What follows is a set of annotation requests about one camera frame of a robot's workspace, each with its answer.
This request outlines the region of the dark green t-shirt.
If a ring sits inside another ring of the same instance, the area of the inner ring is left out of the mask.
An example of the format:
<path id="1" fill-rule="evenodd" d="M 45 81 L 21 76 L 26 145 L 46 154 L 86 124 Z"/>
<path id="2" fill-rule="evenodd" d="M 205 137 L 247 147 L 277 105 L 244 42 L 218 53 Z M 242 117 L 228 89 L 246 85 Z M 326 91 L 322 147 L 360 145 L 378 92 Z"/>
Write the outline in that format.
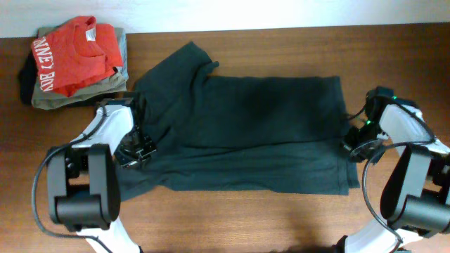
<path id="1" fill-rule="evenodd" d="M 188 43 L 135 84 L 157 150 L 118 169 L 123 200 L 176 191 L 347 195 L 359 187 L 340 143 L 349 130 L 339 77 L 222 77 Z"/>

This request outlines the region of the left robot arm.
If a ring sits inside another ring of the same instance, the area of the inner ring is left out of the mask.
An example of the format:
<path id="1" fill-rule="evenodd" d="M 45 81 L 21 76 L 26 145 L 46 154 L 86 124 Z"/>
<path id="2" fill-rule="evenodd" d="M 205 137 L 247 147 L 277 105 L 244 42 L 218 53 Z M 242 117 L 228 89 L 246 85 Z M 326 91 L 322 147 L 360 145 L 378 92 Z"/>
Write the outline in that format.
<path id="1" fill-rule="evenodd" d="M 119 218 L 116 170 L 137 169 L 157 150 L 143 132 L 146 101 L 137 93 L 105 99 L 74 140 L 49 150 L 46 169 L 49 216 L 65 238 L 86 240 L 95 252 L 141 252 Z"/>

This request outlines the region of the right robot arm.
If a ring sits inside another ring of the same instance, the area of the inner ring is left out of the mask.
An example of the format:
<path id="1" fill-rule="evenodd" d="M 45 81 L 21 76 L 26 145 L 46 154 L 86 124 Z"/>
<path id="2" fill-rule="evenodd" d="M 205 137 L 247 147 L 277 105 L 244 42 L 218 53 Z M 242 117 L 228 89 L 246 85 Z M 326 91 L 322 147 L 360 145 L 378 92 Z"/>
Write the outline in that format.
<path id="1" fill-rule="evenodd" d="M 361 189 L 373 216 L 365 227 L 343 236 L 333 252 L 403 252 L 404 246 L 449 233 L 449 147 L 423 119 L 412 100 L 378 86 L 366 94 L 366 121 L 353 126 L 342 147 L 353 162 L 363 162 Z M 376 212 L 367 193 L 368 169 L 391 149 L 399 154 Z"/>

